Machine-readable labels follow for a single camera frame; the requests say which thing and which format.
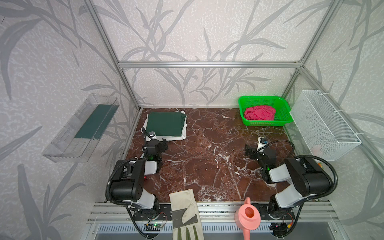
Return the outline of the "dark green t-shirt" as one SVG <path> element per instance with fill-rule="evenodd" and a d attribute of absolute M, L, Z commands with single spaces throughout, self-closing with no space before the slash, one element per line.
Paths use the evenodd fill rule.
<path fill-rule="evenodd" d="M 180 137 L 186 117 L 182 112 L 150 112 L 145 129 L 156 136 Z"/>

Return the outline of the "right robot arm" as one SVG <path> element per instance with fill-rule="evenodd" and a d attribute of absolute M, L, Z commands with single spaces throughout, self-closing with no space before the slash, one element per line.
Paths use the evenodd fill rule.
<path fill-rule="evenodd" d="M 284 142 L 292 149 L 278 165 L 277 152 L 271 145 Z M 310 200 L 324 198 L 333 193 L 339 183 L 335 168 L 326 160 L 313 155 L 294 155 L 295 145 L 288 140 L 268 142 L 259 138 L 258 146 L 245 145 L 245 156 L 255 160 L 267 184 L 287 182 L 289 187 L 270 197 L 267 212 L 273 219 L 280 219 L 293 208 Z"/>

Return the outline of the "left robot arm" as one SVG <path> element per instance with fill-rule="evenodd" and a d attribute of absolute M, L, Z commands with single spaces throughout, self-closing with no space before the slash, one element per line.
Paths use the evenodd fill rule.
<path fill-rule="evenodd" d="M 156 139 L 155 132 L 142 128 L 145 144 L 141 158 L 119 160 L 107 181 L 106 200 L 125 206 L 129 213 L 139 212 L 152 219 L 160 214 L 158 198 L 144 189 L 146 176 L 159 173 L 162 153 L 169 149 L 166 139 Z"/>

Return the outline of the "white folded t-shirt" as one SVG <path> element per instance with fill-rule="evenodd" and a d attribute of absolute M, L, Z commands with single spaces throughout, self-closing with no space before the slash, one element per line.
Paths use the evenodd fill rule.
<path fill-rule="evenodd" d="M 148 115 L 147 114 L 147 118 L 144 122 L 144 125 L 143 127 L 146 127 L 147 126 L 147 122 L 148 122 Z M 178 141 L 178 140 L 184 140 L 186 138 L 186 130 L 187 130 L 187 117 L 186 117 L 186 120 L 185 120 L 185 125 L 184 125 L 184 128 L 183 128 L 183 132 L 182 132 L 182 135 L 180 137 L 167 137 L 167 141 Z"/>

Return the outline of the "pink crumpled t-shirt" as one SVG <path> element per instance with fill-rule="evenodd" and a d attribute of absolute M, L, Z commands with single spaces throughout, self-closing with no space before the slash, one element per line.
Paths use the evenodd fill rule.
<path fill-rule="evenodd" d="M 267 105 L 250 107 L 245 110 L 244 117 L 249 121 L 273 121 L 275 108 Z"/>

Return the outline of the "green plastic basket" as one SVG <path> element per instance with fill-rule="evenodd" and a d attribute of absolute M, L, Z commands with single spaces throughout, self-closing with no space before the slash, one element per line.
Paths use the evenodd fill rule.
<path fill-rule="evenodd" d="M 246 126 L 282 127 L 292 123 L 288 102 L 277 96 L 242 96 L 238 99 Z"/>

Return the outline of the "pink watering can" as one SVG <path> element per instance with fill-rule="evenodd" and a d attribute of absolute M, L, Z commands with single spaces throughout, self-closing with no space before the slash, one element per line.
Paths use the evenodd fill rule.
<path fill-rule="evenodd" d="M 261 215 L 258 209 L 251 204 L 251 198 L 246 197 L 244 204 L 235 212 L 235 223 L 243 231 L 244 240 L 251 239 L 251 231 L 261 224 Z"/>

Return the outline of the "beige gardening glove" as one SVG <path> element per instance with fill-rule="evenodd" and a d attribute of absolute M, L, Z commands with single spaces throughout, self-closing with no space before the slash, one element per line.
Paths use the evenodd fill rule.
<path fill-rule="evenodd" d="M 169 194 L 173 240 L 204 240 L 203 227 L 193 189 Z"/>

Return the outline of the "clear plastic wall shelf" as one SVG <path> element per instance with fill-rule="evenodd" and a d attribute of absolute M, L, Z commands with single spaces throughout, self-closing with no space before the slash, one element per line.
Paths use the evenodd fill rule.
<path fill-rule="evenodd" d="M 54 163 L 86 163 L 120 104 L 117 97 L 90 94 L 42 155 Z"/>

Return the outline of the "aluminium frame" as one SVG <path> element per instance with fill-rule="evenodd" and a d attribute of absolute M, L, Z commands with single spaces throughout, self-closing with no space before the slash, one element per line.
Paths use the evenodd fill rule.
<path fill-rule="evenodd" d="M 328 152 L 329 196 L 351 240 L 384 237 L 383 1 L 92 1 L 120 73 L 140 106 L 233 107 L 276 95 L 302 117 L 303 90 L 331 101 L 335 141 L 286 125 L 299 154 Z"/>

